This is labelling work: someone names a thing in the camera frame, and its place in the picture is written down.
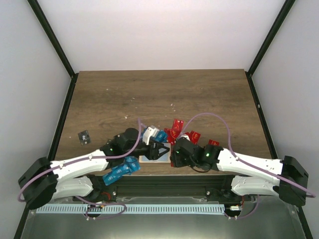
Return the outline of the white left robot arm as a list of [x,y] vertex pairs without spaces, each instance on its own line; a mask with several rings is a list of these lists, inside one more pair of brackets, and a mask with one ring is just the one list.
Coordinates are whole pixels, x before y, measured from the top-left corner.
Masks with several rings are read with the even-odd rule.
[[93,172],[108,169],[102,180],[109,186],[124,175],[138,171],[139,157],[158,160],[169,153],[166,142],[167,133],[154,126],[143,130],[128,128],[89,154],[61,161],[39,158],[18,180],[21,189],[18,201],[25,202],[30,210],[65,197],[97,201],[102,187],[92,176]]

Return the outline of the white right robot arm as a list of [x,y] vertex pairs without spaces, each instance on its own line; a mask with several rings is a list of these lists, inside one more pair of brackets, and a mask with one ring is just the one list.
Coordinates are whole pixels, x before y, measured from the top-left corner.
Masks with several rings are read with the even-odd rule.
[[197,167],[204,171],[232,172],[237,175],[221,188],[228,201],[238,195],[267,195],[302,207],[306,204],[309,175],[291,156],[264,159],[233,153],[229,149],[208,144],[201,147],[185,137],[177,140],[170,156],[173,167]]

